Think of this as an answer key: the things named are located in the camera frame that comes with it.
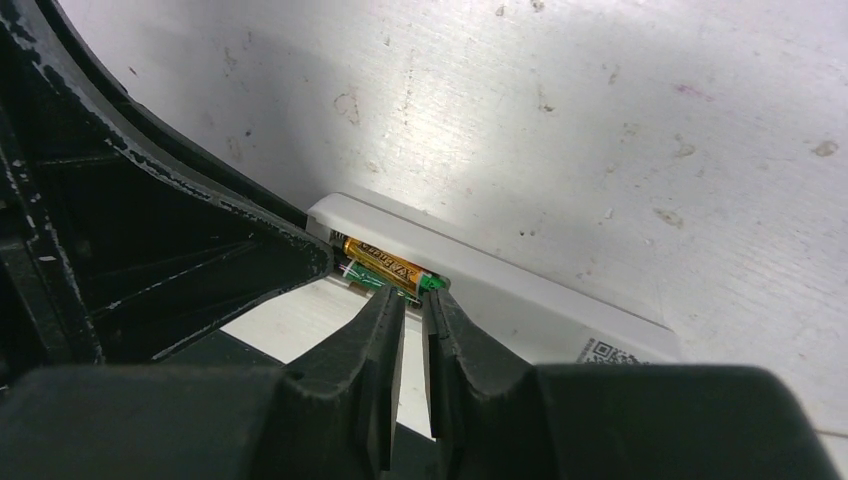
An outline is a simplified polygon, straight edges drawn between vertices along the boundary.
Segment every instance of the gold battery label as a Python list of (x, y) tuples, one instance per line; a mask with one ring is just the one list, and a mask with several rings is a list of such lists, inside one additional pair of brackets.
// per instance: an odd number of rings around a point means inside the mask
[(413, 294), (417, 294), (418, 282), (427, 274), (426, 270), (417, 265), (354, 238), (345, 241), (344, 252)]

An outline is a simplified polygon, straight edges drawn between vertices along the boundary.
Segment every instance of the battery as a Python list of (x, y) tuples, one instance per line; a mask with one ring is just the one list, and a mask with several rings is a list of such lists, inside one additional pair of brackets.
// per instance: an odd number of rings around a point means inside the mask
[[(353, 260), (344, 256), (336, 255), (336, 264), (342, 272), (342, 278), (350, 280), (358, 285), (362, 285), (368, 290), (377, 291), (384, 285), (391, 285), (385, 277), (372, 272), (365, 265), (357, 260)], [(421, 307), (421, 301), (406, 290), (398, 290), (406, 301), (413, 307)]]
[(386, 253), (355, 238), (344, 239), (342, 249), (348, 257), (361, 262), (374, 273), (420, 298), (424, 292), (447, 288), (448, 283), (414, 263)]

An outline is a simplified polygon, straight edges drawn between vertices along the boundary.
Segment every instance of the white device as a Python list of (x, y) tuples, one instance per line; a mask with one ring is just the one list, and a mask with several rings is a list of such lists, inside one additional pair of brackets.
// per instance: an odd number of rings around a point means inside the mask
[(450, 280), (450, 293), (480, 328), (530, 363), (660, 363), (680, 360), (677, 337), (431, 229), (334, 193), (308, 211), (306, 230), (342, 233)]

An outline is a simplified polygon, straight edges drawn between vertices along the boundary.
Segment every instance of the white plastic panel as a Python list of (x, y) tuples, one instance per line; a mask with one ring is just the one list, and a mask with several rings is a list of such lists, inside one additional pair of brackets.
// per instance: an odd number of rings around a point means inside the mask
[(529, 362), (679, 359), (670, 330), (385, 210), (331, 194), (308, 213), (319, 238), (335, 230), (449, 278), (471, 320)]

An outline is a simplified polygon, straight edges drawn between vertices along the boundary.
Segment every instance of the green component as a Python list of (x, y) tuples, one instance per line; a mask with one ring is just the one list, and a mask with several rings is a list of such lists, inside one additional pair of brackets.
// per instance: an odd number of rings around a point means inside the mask
[[(343, 272), (343, 278), (347, 278), (352, 282), (356, 282), (359, 285), (369, 289), (369, 290), (379, 290), (384, 285), (391, 285), (392, 283), (386, 280), (381, 275), (372, 272), (367, 267), (357, 262), (356, 260), (351, 260), (351, 262), (347, 265), (341, 266)], [(418, 298), (413, 295), (411, 292), (407, 292), (404, 289), (398, 289), (398, 291), (403, 293), (403, 296), (406, 297), (406, 300), (409, 303), (417, 304), (419, 303)]]
[(442, 280), (439, 277), (435, 277), (431, 274), (425, 274), (421, 276), (421, 281), (418, 283), (418, 291), (421, 293), (429, 292), (431, 290), (438, 290), (440, 288), (447, 288), (448, 283)]

